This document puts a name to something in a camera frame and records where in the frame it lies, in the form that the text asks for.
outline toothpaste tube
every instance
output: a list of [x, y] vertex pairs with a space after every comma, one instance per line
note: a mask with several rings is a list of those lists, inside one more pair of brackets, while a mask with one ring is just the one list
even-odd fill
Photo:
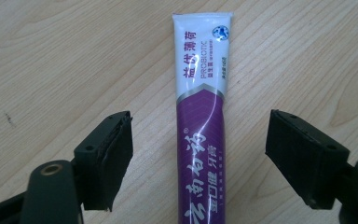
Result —
[[225, 132], [232, 13], [175, 14], [179, 223], [225, 223]]

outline light wood tabletop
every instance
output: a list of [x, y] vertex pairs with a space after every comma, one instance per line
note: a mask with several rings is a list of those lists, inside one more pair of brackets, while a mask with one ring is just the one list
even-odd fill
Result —
[[105, 117], [133, 116], [134, 155], [113, 212], [85, 223], [176, 223], [173, 13], [232, 11], [224, 105], [227, 223], [338, 223], [265, 155], [271, 109], [358, 161], [358, 1], [0, 1], [0, 202]]

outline circular logo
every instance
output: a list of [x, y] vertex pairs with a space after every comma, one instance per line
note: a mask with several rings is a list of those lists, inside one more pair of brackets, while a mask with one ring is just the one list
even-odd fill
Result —
[[229, 30], [226, 26], [217, 26], [213, 29], [212, 34], [217, 40], [227, 40], [229, 37]]

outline wood grain surface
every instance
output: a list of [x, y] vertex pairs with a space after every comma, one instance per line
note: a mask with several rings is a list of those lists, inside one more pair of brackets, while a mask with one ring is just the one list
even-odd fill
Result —
[[269, 111], [300, 116], [358, 161], [358, 0], [0, 0], [0, 202], [130, 110], [134, 157], [113, 212], [86, 223], [176, 223], [173, 13], [233, 11], [227, 223], [338, 223], [265, 155]]

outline white label section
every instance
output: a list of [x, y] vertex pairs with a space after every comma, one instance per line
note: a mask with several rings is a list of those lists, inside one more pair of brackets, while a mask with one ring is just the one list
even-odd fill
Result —
[[172, 16], [176, 99], [203, 84], [226, 94], [232, 15], [216, 12]]

